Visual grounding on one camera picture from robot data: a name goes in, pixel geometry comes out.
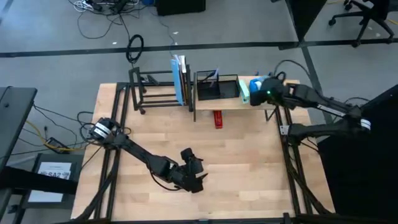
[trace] gray floor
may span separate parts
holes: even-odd
[[[0,0],[0,8],[6,0]],[[170,26],[170,33],[178,44],[209,44],[255,41],[297,40],[285,2],[271,4],[268,0],[212,0],[207,1],[207,10],[198,14],[161,17]],[[141,11],[140,19],[126,17],[130,33],[141,34],[146,46],[169,45],[167,29],[150,12]],[[341,4],[326,5],[306,40],[343,40],[357,36],[359,19],[341,19],[330,28],[327,22],[334,14],[342,13]],[[14,0],[0,25],[0,52],[25,52],[44,50],[76,50],[124,47],[127,42],[123,26],[112,26],[109,34],[98,40],[84,39],[76,26],[76,12],[67,0],[28,1]],[[391,13],[389,17],[397,18]],[[82,30],[90,36],[100,35],[107,29],[109,21],[104,17],[84,14]],[[370,24],[365,38],[386,37],[378,25]],[[398,26],[390,24],[398,32]],[[374,98],[398,82],[396,67],[397,44],[310,47],[320,83],[326,96],[345,100],[352,96]],[[294,59],[305,65],[300,49],[280,51],[277,47],[253,47],[241,49],[181,50],[174,54],[186,55],[192,71],[220,67],[221,73],[251,75],[259,70],[267,73],[282,59]],[[170,55],[165,52],[144,52],[136,64],[141,70],[169,69]],[[49,57],[0,58],[1,86],[32,86],[38,89],[35,103],[39,106],[75,117],[82,110],[93,111],[100,83],[127,81],[127,63],[124,54],[68,55]],[[294,65],[281,67],[288,78],[299,79],[310,85],[306,74]],[[164,75],[159,80],[170,80]],[[322,123],[319,113],[311,112],[314,123]],[[79,125],[67,119],[49,115],[55,122],[77,130]],[[49,127],[49,135],[65,144],[72,143],[74,136],[59,129],[41,114],[32,110],[28,120],[39,128]],[[21,138],[39,144],[39,140],[26,132]],[[18,142],[14,152],[36,149]],[[24,156],[14,156],[15,161]],[[28,162],[21,167],[29,169]],[[69,210],[27,211],[23,223],[55,223],[68,220]],[[6,215],[1,223],[10,223],[13,215]]]

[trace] blue book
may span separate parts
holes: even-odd
[[[172,71],[173,71],[175,97],[177,98],[177,101],[183,106],[184,102],[182,100],[182,89],[181,89],[182,85],[181,85],[180,68],[178,65],[178,61],[172,59],[171,65],[172,65]]]

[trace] chair wheel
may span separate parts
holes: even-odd
[[[346,5],[346,6],[344,7],[344,9],[345,9],[346,11],[350,11],[352,8],[353,8],[353,5],[352,5],[352,4],[348,4],[348,5]]]
[[[353,42],[353,44],[351,44],[354,48],[358,47],[359,45],[361,45],[361,41],[355,40]]]
[[[336,19],[329,20],[329,26],[333,26],[336,24]]]

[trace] office chair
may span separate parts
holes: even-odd
[[[359,23],[362,25],[361,32],[359,32],[359,35],[357,39],[353,42],[352,46],[357,47],[361,45],[361,38],[363,36],[363,33],[365,29],[368,26],[369,21],[372,19],[375,22],[377,22],[381,27],[383,27],[389,34],[390,37],[387,40],[387,44],[392,43],[393,37],[394,37],[394,32],[391,30],[391,28],[386,24],[385,20],[387,19],[387,15],[391,11],[395,11],[396,8],[395,6],[391,5],[391,1],[394,0],[364,0],[364,2],[371,1],[373,3],[373,7],[367,7],[364,4],[361,4],[355,0],[345,0],[344,5],[345,9],[349,11],[352,7],[353,4],[355,6],[358,6],[361,11],[359,12],[349,12],[349,13],[343,13],[343,14],[338,14],[334,15],[331,20],[329,21],[329,26],[333,26],[336,23],[336,18],[339,17],[352,17],[352,16],[361,16],[363,17],[362,21]]]

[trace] red object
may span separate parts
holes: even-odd
[[[223,114],[221,111],[213,111],[214,114],[214,124],[216,125],[216,129],[223,128]]]

